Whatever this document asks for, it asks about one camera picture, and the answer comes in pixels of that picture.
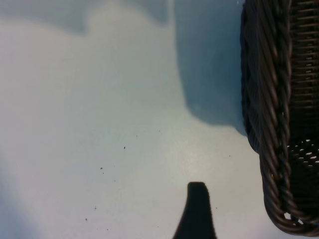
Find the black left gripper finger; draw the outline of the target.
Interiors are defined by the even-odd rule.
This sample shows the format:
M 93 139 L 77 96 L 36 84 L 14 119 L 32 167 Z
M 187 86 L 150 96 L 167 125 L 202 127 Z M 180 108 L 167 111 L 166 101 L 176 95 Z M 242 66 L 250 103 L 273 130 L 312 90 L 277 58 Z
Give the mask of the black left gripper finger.
M 203 182 L 188 183 L 186 204 L 173 237 L 216 239 L 209 192 Z

